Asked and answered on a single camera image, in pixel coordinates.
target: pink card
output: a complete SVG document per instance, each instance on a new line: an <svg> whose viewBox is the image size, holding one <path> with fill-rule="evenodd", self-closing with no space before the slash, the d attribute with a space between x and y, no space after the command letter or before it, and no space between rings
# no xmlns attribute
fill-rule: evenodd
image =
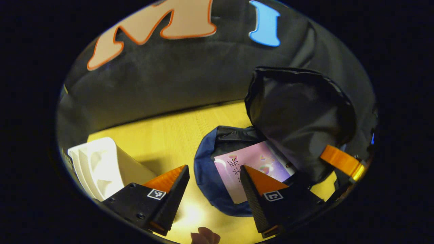
<svg viewBox="0 0 434 244"><path fill-rule="evenodd" d="M247 201L240 181L241 165L262 171L280 182L285 181L295 173L294 167L285 167L287 162L268 146L268 141L216 156L214 157L214 164L235 204Z"/></svg>

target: white plastic object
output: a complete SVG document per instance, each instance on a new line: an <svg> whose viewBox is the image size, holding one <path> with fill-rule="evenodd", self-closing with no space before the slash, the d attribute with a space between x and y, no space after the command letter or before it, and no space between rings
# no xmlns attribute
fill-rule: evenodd
<svg viewBox="0 0 434 244"><path fill-rule="evenodd" d="M144 184L156 177L110 137L69 148L68 155L85 191L100 201L132 182Z"/></svg>

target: purple card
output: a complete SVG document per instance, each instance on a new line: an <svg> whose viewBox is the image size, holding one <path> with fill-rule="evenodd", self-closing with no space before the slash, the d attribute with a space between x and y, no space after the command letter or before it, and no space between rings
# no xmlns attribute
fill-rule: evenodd
<svg viewBox="0 0 434 244"><path fill-rule="evenodd" d="M293 166L286 167L286 161L268 145L268 141L226 153L214 158L214 163L232 201L239 204L247 201L240 181L241 165L250 166L283 182L295 173Z"/></svg>

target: blue letter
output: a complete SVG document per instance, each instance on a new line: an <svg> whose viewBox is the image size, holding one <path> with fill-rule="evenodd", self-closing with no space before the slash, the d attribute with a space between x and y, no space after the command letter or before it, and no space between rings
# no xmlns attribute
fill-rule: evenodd
<svg viewBox="0 0 434 244"><path fill-rule="evenodd" d="M249 33L250 39L267 46L279 46L277 17L280 16L280 13L257 1L250 1L249 3L256 8L256 30Z"/></svg>

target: yellow wooden surface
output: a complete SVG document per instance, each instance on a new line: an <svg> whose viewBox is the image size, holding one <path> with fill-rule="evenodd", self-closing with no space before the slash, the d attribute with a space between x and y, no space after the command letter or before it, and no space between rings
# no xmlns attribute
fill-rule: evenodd
<svg viewBox="0 0 434 244"><path fill-rule="evenodd" d="M204 226L221 236L221 244L263 241L253 217L221 213L208 202L196 184L194 155L202 138L219 125L250 126L244 102L207 106L117 126L90 135L88 141L111 137L126 153L158 175L184 164L189 166L190 181L166 239L189 244L190 233ZM315 193L327 198L334 191L330 182L335 178L336 175L321 186L314 186Z"/></svg>

